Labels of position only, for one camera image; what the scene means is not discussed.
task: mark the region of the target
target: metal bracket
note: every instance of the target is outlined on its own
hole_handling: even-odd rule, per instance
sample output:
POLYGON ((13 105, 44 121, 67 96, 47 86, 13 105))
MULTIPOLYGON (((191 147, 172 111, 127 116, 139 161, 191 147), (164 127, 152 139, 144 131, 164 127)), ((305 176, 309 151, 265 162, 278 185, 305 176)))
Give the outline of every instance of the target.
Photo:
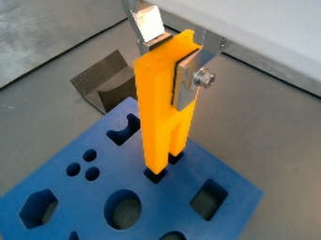
POLYGON ((134 70, 119 51, 81 72, 71 83, 102 113, 107 113, 127 97, 136 99, 134 70))
POLYGON ((182 111, 194 101, 198 85, 205 88, 211 86, 213 80, 203 81, 205 79, 195 79, 203 76, 202 72, 205 69, 201 70, 202 72, 198 71, 209 63, 214 56, 225 51, 231 45, 231 42, 223 37, 199 26, 195 26, 193 41, 202 46, 202 49, 191 52, 186 58, 176 63, 174 74, 171 104, 178 111, 182 111))
POLYGON ((123 0, 123 8, 131 28, 138 38, 138 48, 143 55, 172 38, 164 30, 158 6, 140 0, 123 0))

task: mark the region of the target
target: gray floor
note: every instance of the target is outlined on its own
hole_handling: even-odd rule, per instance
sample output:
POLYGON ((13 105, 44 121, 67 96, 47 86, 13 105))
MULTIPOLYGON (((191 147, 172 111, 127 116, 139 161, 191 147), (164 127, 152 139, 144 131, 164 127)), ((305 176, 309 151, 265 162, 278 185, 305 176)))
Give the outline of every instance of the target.
MULTIPOLYGON (((0 195, 102 117, 69 80, 115 49, 131 64, 127 22, 1 90, 0 195)), ((190 137, 265 191, 241 239, 320 239, 321 100, 227 56, 210 69, 190 137)))
POLYGON ((0 0, 0 87, 123 19, 120 1, 0 0))

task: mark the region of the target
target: rectangular hole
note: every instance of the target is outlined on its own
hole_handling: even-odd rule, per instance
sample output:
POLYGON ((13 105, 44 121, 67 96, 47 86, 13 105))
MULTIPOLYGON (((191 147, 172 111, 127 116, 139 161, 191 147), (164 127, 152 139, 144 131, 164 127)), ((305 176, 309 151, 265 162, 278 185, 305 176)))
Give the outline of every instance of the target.
POLYGON ((110 130, 107 136, 115 142, 118 146, 131 138, 135 132, 140 129, 140 120, 134 114, 127 115, 128 125, 120 131, 110 130))
POLYGON ((178 163, 178 161, 182 159, 183 156, 184 156, 184 153, 183 153, 183 152, 180 152, 180 153, 178 154, 178 156, 174 156, 172 154, 168 154, 168 163, 170 163, 171 165, 175 165, 175 164, 178 163))
POLYGON ((190 207, 206 221, 211 220, 219 206, 226 200, 227 194, 227 191, 211 179, 206 181, 197 192, 190 201, 190 207))
POLYGON ((150 169, 144 170, 144 175, 152 181, 154 184, 158 184, 160 182, 166 174, 167 174, 166 169, 159 174, 155 174, 150 169))

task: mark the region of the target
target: hexagonal hole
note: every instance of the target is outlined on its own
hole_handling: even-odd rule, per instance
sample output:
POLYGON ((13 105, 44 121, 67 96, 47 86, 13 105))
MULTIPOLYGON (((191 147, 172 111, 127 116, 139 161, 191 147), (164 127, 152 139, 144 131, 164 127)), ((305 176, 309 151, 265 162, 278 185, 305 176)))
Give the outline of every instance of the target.
POLYGON ((43 190, 29 195, 19 217, 27 229, 47 224, 57 206, 57 200, 51 190, 43 190))

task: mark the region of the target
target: square hole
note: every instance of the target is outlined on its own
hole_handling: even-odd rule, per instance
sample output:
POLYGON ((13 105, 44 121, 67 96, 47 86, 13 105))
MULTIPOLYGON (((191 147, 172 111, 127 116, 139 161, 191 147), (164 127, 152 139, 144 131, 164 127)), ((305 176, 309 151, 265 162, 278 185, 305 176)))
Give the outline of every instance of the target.
POLYGON ((227 191, 209 179, 190 201, 190 207, 210 221, 226 197, 227 191))
POLYGON ((150 169, 144 170, 144 175, 148 177, 154 184, 158 184, 160 182, 166 174, 167 174, 166 169, 159 174, 155 174, 150 169))
POLYGON ((184 153, 183 153, 183 152, 180 152, 180 153, 178 154, 178 156, 174 156, 172 154, 168 154, 168 163, 170 163, 171 165, 175 165, 175 164, 178 163, 178 161, 182 159, 183 156, 184 156, 184 153))

